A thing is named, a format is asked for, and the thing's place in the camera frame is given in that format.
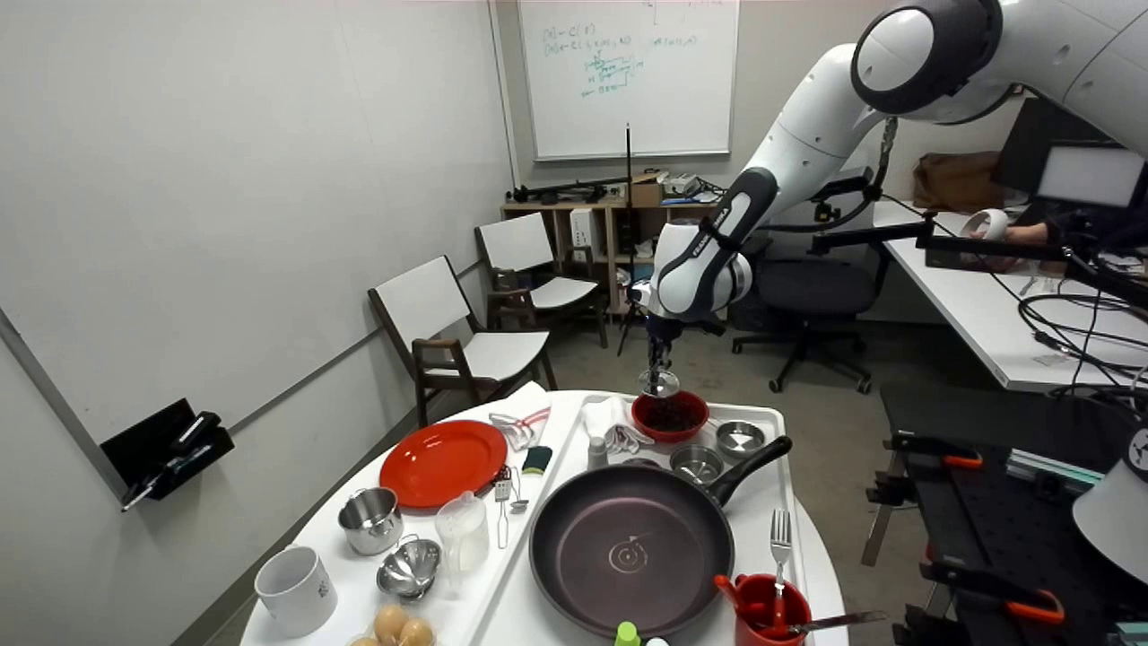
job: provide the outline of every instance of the white table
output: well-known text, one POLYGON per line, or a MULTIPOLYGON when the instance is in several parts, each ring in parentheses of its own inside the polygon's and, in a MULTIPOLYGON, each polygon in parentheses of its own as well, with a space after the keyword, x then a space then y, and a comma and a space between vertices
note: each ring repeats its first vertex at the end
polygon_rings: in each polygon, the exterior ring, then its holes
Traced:
MULTIPOLYGON (((935 237, 962 233, 968 214, 939 212, 935 214, 935 237)), ((917 214, 903 212, 893 202, 879 202, 873 212, 873 224, 897 224, 897 223, 917 223, 917 214)), ((968 271, 968 267, 935 267, 927 266, 927 249, 916 248, 911 237, 887 241, 887 249, 897 259, 897 266, 916 278, 916 288, 935 303, 935 313, 959 328, 959 338, 979 354, 979 363, 997 375, 1008 392, 1050 392, 1088 382, 1088 386, 1112 386, 1112 380, 1093 368, 1078 367, 1076 358, 1050 351, 1033 338, 1033 328, 1015 313, 1015 293, 1093 293, 1088 284, 1059 284, 1050 277, 1033 277, 1031 267, 997 271, 997 278, 1010 291, 1004 291, 990 271, 968 271)), ((1093 307, 1090 303, 1040 303, 1044 314, 1071 325, 1090 325, 1093 307)), ((1148 339, 1148 322, 1125 313, 1105 313, 1096 314, 1093 328, 1123 332, 1148 339)), ((1101 338, 1090 338, 1088 351, 1125 363, 1125 367, 1148 367, 1148 351, 1133 343, 1112 343, 1101 338)))
MULTIPOLYGON (((510 550, 495 544, 476 575, 467 581, 434 581, 434 587, 406 601, 411 612, 428 617, 437 632, 442 646, 475 646, 475 643, 532 643, 532 646, 573 646, 573 643, 605 643, 565 619, 543 598, 543 587, 536 586, 536 575, 528 565, 528 540, 532 525, 544 502, 544 491, 552 491, 558 480, 573 477, 587 462, 587 432, 580 429, 583 418, 600 424, 605 416, 620 416, 624 393, 605 392, 549 392, 543 403, 552 406, 549 424, 538 442, 552 444, 552 465, 543 477, 521 477, 521 491, 532 499, 528 514, 513 516, 510 526, 510 550)), ((506 409, 502 403, 458 412, 458 418, 484 418, 488 409, 506 409)), ((702 432, 710 432, 721 418, 757 418, 759 425, 775 425, 775 432, 784 432, 784 424, 775 409, 750 409, 750 406, 710 406, 710 424, 702 432)), ((344 544, 344 535, 338 526, 338 510, 344 499, 350 499, 357 489, 374 489, 379 472, 379 458, 366 462, 354 477, 347 477, 319 510, 317 516, 299 531, 299 544, 317 544, 323 552, 323 562, 338 587, 338 608, 335 617, 304 633, 304 639, 284 639, 269 623, 269 612, 262 601, 256 601, 244 643, 350 643, 354 633, 369 632, 369 619, 379 601, 390 601, 388 592, 376 587, 376 565, 379 555, 354 555, 344 544)), ((803 504, 791 499, 781 480, 789 458, 775 458, 750 472, 735 496, 728 499, 723 514, 735 535, 735 575, 769 575, 769 504, 770 499, 784 496, 791 510, 791 577, 806 592, 817 617, 838 612, 838 581, 831 570, 831 558, 824 552, 824 540, 803 504)), ((434 516, 429 514, 406 514, 406 535, 429 535, 434 539, 434 516)), ((714 595, 710 608, 698 612, 686 632, 673 632, 671 643, 732 643, 732 606, 714 595)), ((845 626, 829 626, 812 633, 814 646, 845 646, 845 626)))

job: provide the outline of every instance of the bag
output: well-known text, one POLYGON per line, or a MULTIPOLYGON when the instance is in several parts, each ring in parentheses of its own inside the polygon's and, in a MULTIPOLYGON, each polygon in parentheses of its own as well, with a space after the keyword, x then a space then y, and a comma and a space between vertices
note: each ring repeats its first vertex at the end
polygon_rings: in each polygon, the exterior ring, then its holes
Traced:
POLYGON ((935 212, 979 212, 1002 203, 992 182, 997 155, 921 155, 911 182, 911 202, 935 212))

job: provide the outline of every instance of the pan handle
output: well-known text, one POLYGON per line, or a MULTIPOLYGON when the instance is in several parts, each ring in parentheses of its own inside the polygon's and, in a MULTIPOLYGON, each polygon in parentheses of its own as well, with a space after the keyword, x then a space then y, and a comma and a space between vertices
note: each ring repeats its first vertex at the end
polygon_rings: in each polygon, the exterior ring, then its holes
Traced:
POLYGON ((732 470, 723 470, 718 480, 705 484, 705 491, 718 499, 718 504, 728 502, 728 496, 759 465, 769 465, 770 458, 784 454, 791 447, 791 442, 781 432, 775 442, 769 442, 765 447, 750 452, 741 462, 735 462, 732 470))

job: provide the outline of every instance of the black frying pan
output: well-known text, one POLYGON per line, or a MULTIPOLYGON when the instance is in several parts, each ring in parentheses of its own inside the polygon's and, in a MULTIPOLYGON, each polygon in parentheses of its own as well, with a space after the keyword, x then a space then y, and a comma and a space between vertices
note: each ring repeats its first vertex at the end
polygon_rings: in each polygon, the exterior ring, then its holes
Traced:
POLYGON ((671 633, 714 598, 714 575, 732 570, 721 504, 789 444, 775 436, 705 489, 628 462, 569 477, 544 499, 532 535, 544 595, 600 633, 614 633, 617 619, 671 633))

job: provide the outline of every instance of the computer monitor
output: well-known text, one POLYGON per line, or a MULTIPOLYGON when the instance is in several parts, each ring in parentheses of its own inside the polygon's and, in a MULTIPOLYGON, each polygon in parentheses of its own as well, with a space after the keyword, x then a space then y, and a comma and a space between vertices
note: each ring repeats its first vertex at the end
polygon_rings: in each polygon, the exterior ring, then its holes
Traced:
POLYGON ((1040 202, 1130 206, 1145 182, 1145 159, 1123 145, 1050 145, 1040 202))
POLYGON ((992 180, 1033 212, 1130 206, 1145 194, 1145 159, 1116 145, 1044 98, 1031 98, 1002 145, 992 180))

